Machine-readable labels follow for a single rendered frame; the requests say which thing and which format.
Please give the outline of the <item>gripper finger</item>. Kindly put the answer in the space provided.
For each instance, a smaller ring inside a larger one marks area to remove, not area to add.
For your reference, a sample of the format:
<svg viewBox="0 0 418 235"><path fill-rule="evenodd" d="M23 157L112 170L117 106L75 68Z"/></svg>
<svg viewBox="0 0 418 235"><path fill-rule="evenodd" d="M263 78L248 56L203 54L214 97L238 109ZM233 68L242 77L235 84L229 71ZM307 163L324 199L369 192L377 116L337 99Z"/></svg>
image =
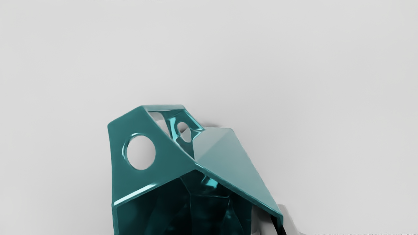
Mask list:
<svg viewBox="0 0 418 235"><path fill-rule="evenodd" d="M278 207L284 218L282 226L276 226L275 218L266 211L255 205L252 207L252 235L306 235L297 229L287 207L284 204Z"/></svg>

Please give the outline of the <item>teal faceted mug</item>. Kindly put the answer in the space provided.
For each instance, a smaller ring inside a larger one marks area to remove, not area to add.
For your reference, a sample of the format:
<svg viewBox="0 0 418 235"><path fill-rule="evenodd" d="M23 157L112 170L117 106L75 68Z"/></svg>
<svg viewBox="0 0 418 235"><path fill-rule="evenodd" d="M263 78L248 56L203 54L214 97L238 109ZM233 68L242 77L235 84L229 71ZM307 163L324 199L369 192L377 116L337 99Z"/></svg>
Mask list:
<svg viewBox="0 0 418 235"><path fill-rule="evenodd" d="M252 235L255 205L283 214L230 128L182 105L143 105L108 125L114 235Z"/></svg>

